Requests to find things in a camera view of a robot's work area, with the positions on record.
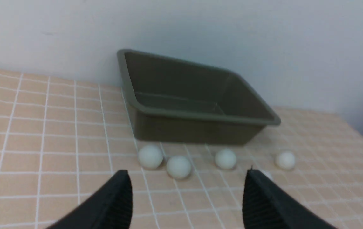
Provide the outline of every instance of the plastic tray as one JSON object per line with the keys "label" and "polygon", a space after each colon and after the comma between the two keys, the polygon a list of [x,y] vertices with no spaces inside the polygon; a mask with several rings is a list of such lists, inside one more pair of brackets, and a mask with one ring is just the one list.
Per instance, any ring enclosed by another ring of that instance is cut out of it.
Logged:
{"label": "plastic tray", "polygon": [[117,54],[136,139],[242,145],[280,124],[234,72],[130,49]]}

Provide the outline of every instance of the white wall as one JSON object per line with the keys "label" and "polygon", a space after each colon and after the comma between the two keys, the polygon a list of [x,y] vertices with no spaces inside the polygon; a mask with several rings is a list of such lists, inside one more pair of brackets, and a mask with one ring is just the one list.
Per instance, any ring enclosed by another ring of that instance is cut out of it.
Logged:
{"label": "white wall", "polygon": [[363,1],[0,0],[0,68],[121,84],[134,48],[229,68],[363,127]]}

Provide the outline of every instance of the white ball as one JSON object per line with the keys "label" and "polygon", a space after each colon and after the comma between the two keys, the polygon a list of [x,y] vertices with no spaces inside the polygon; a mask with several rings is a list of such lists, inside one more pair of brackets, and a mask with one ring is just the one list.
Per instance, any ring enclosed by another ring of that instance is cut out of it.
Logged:
{"label": "white ball", "polygon": [[273,181],[273,177],[270,172],[264,170],[259,170],[259,171],[261,171],[267,178],[269,178],[269,180]]}
{"label": "white ball", "polygon": [[174,156],[167,161],[167,173],[174,179],[183,179],[190,175],[191,164],[184,156]]}
{"label": "white ball", "polygon": [[284,170],[291,170],[296,164],[295,155],[291,151],[284,151],[276,156],[275,164]]}
{"label": "white ball", "polygon": [[163,161],[163,153],[157,145],[147,145],[138,152],[138,161],[144,168],[153,170]]}
{"label": "white ball", "polygon": [[215,164],[224,170],[230,170],[236,165],[236,155],[229,149],[223,149],[216,153]]}

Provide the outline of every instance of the tray bottom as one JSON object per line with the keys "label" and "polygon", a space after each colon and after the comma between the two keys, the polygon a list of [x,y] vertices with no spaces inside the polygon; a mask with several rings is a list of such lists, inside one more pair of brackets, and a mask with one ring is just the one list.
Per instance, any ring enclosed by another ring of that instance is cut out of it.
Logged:
{"label": "tray bottom", "polygon": [[191,100],[183,97],[140,92],[136,92],[135,96],[139,103],[148,107],[225,115],[221,107],[216,102]]}

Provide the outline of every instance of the tiled surface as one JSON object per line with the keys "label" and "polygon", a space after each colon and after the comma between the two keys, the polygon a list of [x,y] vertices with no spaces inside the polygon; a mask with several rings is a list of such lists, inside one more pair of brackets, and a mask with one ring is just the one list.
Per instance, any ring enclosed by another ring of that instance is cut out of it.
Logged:
{"label": "tiled surface", "polygon": [[[272,173],[304,206],[339,228],[363,228],[363,138],[333,114],[275,108],[278,128],[233,147],[238,166],[220,171],[212,154],[228,146],[159,143],[193,163],[184,181],[165,167],[141,169],[120,88],[0,70],[0,228],[42,229],[72,210],[119,169],[134,190],[132,229],[243,228],[248,168]],[[294,171],[273,157],[295,152]]]}

